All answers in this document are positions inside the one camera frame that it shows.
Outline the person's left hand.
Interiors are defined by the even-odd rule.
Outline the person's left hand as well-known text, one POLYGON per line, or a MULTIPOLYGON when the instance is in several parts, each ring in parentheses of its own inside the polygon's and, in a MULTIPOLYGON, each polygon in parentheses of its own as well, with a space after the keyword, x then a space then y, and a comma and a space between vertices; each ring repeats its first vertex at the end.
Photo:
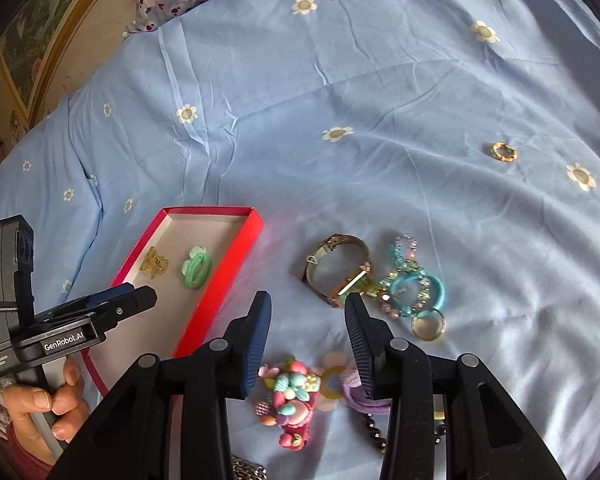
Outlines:
POLYGON ((31 418, 32 414, 54 413, 52 426, 57 441, 69 443, 87 420, 90 409, 82 398, 84 380, 78 362, 71 356, 64 364, 65 385, 54 394, 38 387, 12 384, 3 392, 3 400, 20 446, 40 462, 53 466, 56 458, 31 418))

